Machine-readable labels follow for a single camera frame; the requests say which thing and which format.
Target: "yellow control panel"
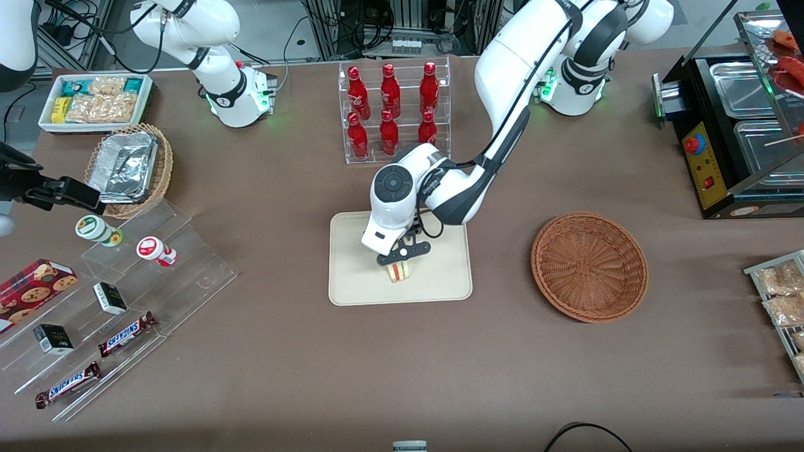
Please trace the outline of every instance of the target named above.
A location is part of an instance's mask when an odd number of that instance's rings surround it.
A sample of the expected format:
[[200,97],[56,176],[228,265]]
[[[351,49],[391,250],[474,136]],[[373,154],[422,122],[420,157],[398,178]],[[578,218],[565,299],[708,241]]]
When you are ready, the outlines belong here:
[[709,136],[706,133],[703,122],[698,124],[681,141],[684,148],[684,155],[690,164],[692,181],[695,184],[695,191],[698,192],[698,199],[701,206],[708,209],[718,201],[726,197],[726,184],[723,182],[723,175],[715,160],[715,153],[709,145]]

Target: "white tray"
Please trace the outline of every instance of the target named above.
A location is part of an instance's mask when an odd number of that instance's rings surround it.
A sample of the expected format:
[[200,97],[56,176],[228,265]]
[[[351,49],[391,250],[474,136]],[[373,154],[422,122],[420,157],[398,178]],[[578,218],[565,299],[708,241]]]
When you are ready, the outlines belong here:
[[[377,254],[360,243],[370,212],[344,212],[330,222],[330,301],[337,306],[464,300],[472,294],[472,269],[466,226],[444,226],[437,239],[419,236],[433,246],[411,259],[410,277],[391,282]],[[432,213],[422,215],[431,233],[438,231]]]
[[[137,104],[134,106],[134,112],[131,115],[129,122],[107,122],[103,124],[77,124],[77,123],[63,123],[56,124],[51,122],[51,113],[53,113],[53,105],[55,100],[62,92],[64,84],[68,81],[87,80],[97,76],[104,77],[125,77],[129,79],[142,79],[142,86],[140,92],[137,94]],[[93,132],[111,132],[112,130],[123,129],[125,127],[137,125],[142,119],[142,114],[146,111],[148,104],[148,96],[150,95],[151,86],[154,82],[147,75],[133,74],[130,72],[98,72],[89,74],[71,74],[68,76],[58,76],[53,80],[50,94],[47,95],[47,102],[42,109],[42,114],[39,115],[39,127],[51,134],[90,134]]]

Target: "coca-cola bottle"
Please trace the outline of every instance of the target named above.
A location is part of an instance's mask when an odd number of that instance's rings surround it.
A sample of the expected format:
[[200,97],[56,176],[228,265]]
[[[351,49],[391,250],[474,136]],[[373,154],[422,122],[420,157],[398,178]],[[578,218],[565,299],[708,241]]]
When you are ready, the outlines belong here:
[[432,61],[425,63],[425,76],[419,85],[419,110],[425,114],[427,110],[435,112],[438,109],[438,79],[436,79],[436,64]]
[[356,112],[349,112],[347,115],[349,121],[349,146],[352,148],[352,153],[358,160],[365,160],[368,158],[368,136],[366,135],[366,128],[360,124],[360,118]]
[[379,135],[383,139],[383,152],[386,155],[396,154],[396,145],[400,142],[400,129],[394,121],[391,110],[382,112],[383,123],[379,125]]
[[402,114],[402,96],[400,82],[394,76],[393,64],[383,64],[383,84],[380,85],[379,92],[383,96],[383,108],[391,110],[393,117],[399,117]]
[[366,84],[360,80],[360,71],[352,66],[347,70],[349,76],[349,103],[352,109],[360,115],[360,119],[368,121],[371,117],[371,107],[368,106],[368,90]]
[[419,143],[430,143],[436,145],[436,134],[438,134],[438,127],[433,122],[433,111],[427,110],[421,115],[421,124],[419,124]]

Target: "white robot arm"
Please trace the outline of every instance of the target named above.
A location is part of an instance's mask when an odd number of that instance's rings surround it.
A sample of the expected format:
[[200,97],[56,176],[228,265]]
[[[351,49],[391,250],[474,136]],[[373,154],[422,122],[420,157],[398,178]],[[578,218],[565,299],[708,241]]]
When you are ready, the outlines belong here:
[[42,8],[34,0],[3,0],[0,9],[0,92],[22,87],[36,69],[36,23]]
[[157,0],[134,5],[134,23],[153,4],[156,8],[134,28],[151,47],[159,48],[199,79],[212,112],[225,125],[244,127],[273,108],[276,80],[252,68],[239,68],[223,45],[240,33],[240,19],[224,0]]
[[[665,30],[672,20],[672,6],[667,6]],[[491,119],[488,146],[467,163],[449,160],[428,143],[400,152],[374,177],[363,244],[389,256],[411,229],[419,202],[443,224],[471,220],[524,131],[531,92],[554,63],[561,59],[560,66],[567,70],[560,77],[564,87],[556,89],[553,108],[582,114],[592,107],[595,88],[626,38],[626,7],[615,0],[528,2],[497,34],[475,68],[475,88]],[[474,168],[467,174],[463,168],[468,166]]]

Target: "red lid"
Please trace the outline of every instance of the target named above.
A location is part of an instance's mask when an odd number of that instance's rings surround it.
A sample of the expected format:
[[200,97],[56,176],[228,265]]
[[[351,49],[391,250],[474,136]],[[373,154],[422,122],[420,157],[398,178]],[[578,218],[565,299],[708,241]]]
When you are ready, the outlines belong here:
[[143,259],[152,260],[159,252],[159,239],[153,236],[148,236],[140,240],[137,244],[137,254]]

